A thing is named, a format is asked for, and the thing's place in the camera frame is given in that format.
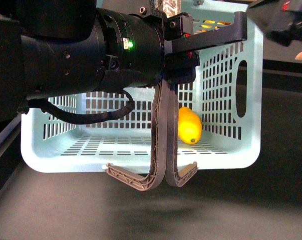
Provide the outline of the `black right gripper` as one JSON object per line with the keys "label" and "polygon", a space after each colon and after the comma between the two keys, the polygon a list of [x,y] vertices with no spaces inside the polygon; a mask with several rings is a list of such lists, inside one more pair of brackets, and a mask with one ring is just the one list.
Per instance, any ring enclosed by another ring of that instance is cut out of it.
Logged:
{"label": "black right gripper", "polygon": [[285,47],[302,42],[302,0],[257,0],[248,5],[248,17],[270,41]]}

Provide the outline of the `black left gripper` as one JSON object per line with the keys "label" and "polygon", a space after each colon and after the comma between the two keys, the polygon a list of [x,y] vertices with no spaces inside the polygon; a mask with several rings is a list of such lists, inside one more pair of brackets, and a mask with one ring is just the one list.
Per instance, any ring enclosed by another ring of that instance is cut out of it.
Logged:
{"label": "black left gripper", "polygon": [[140,4],[140,86],[151,87],[162,80],[170,84],[190,83],[199,65],[197,50],[247,40],[247,15],[234,13],[234,23],[193,34],[192,17],[181,12],[168,16],[152,0]]}

